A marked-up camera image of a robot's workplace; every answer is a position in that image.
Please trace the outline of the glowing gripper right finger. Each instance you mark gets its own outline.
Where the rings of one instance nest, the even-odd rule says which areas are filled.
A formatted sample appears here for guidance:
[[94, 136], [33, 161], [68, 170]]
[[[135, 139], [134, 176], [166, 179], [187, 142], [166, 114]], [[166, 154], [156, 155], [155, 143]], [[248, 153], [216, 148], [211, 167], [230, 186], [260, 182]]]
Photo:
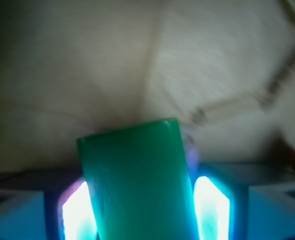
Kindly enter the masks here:
[[192, 170], [201, 240], [295, 240], [295, 173], [264, 163]]

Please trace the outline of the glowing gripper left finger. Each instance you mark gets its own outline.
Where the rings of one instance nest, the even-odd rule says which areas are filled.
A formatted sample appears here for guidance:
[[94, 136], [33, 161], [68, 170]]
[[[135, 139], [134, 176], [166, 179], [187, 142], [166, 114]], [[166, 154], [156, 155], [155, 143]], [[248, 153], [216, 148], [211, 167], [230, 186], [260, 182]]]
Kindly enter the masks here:
[[78, 169], [0, 173], [0, 240], [96, 240], [90, 194]]

